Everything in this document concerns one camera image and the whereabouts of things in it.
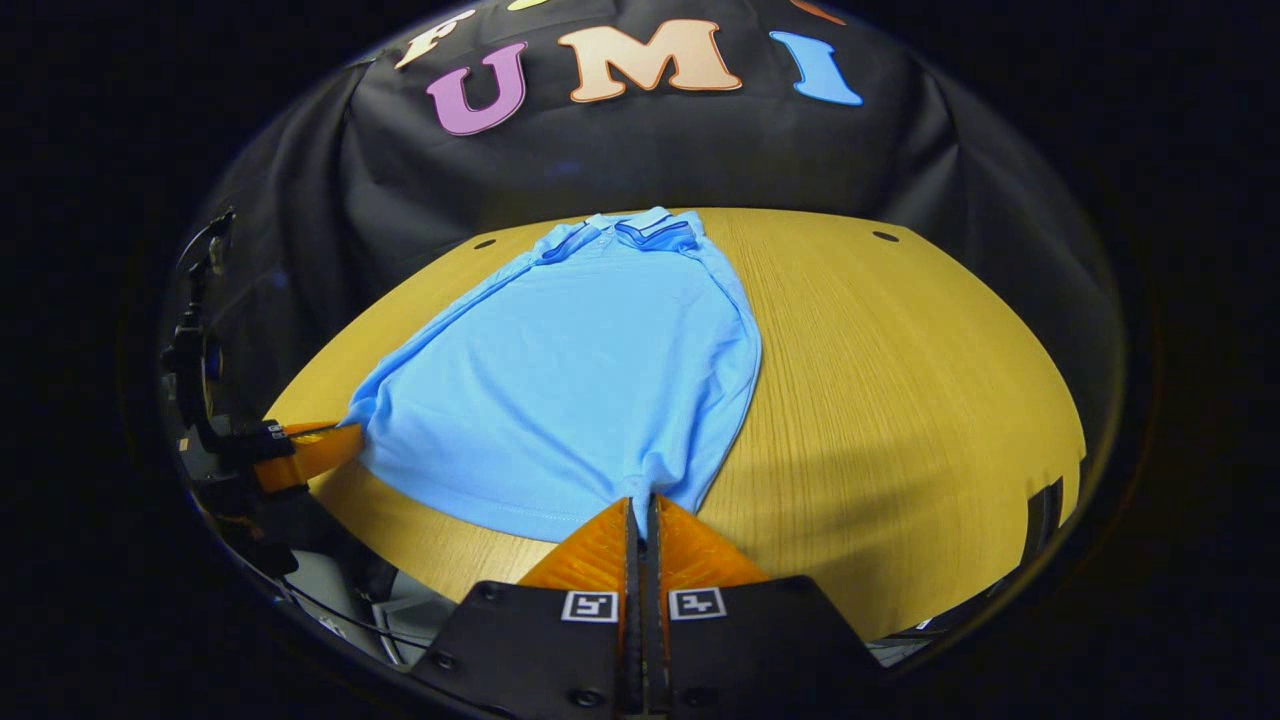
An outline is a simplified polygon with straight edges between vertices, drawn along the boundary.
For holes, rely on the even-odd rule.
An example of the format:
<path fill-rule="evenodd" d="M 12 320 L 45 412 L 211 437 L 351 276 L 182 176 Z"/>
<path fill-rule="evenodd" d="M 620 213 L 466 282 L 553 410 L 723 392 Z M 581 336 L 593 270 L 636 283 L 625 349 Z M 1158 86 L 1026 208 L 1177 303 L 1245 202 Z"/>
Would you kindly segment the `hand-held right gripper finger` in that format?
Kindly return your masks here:
<path fill-rule="evenodd" d="M 622 498 L 513 583 L 476 583 L 411 676 L 483 716 L 623 716 L 643 703 L 640 548 Z"/>
<path fill-rule="evenodd" d="M 645 673 L 667 716 L 870 716 L 886 683 L 813 578 L 768 575 L 662 495 L 646 509 Z"/>

